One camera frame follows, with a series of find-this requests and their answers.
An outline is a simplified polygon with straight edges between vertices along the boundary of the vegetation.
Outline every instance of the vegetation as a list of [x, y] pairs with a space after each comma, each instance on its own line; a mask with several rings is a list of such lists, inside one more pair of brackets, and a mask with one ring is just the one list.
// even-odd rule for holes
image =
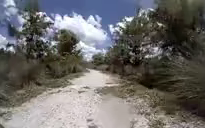
[[10, 96], [18, 90], [27, 88], [22, 94], [26, 98], [37, 87], [47, 86], [45, 81], [83, 70], [81, 50], [76, 49], [79, 40], [73, 33], [61, 30], [55, 34], [58, 43], [52, 45], [46, 38], [52, 23], [39, 12], [37, 1], [28, 1], [21, 12], [25, 19], [21, 31], [8, 24], [9, 34], [15, 36], [16, 43], [0, 48], [0, 105], [10, 101]]
[[120, 27], [104, 58], [93, 62], [170, 92], [182, 107], [205, 117], [205, 0], [156, 0], [156, 5]]

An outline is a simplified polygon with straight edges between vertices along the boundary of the blue sky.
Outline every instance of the blue sky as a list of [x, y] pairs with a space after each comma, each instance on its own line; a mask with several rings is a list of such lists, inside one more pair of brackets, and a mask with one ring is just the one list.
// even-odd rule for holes
[[102, 27], [119, 22], [124, 16], [134, 16], [139, 3], [143, 8], [153, 7], [153, 0], [40, 0], [40, 7], [47, 14], [60, 15], [76, 12], [84, 17], [99, 15]]

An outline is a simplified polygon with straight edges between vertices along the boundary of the dirt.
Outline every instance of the dirt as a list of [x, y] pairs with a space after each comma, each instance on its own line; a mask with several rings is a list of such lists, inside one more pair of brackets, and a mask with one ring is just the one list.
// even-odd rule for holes
[[70, 82], [72, 85], [47, 91], [19, 107], [2, 109], [6, 114], [1, 114], [0, 122], [5, 128], [205, 127], [197, 119], [183, 122], [156, 115], [143, 98], [122, 99], [98, 93], [98, 89], [119, 86], [117, 77], [89, 70]]

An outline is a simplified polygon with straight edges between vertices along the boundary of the white gravel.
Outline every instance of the white gravel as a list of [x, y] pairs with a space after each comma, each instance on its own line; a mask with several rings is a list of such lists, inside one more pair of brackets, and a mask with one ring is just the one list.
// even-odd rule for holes
[[96, 92], [98, 88], [116, 86], [113, 78], [90, 70], [72, 80], [71, 86], [45, 92], [9, 110], [11, 116], [0, 121], [5, 128], [149, 128], [149, 119], [132, 109], [134, 105]]

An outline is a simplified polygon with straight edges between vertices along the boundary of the green leaves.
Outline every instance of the green leaves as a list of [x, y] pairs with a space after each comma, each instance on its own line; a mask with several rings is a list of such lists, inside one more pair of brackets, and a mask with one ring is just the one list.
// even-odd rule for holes
[[80, 51], [76, 49], [79, 40], [71, 31], [60, 30], [55, 35], [55, 40], [58, 41], [57, 50], [61, 56], [67, 54], [79, 54]]

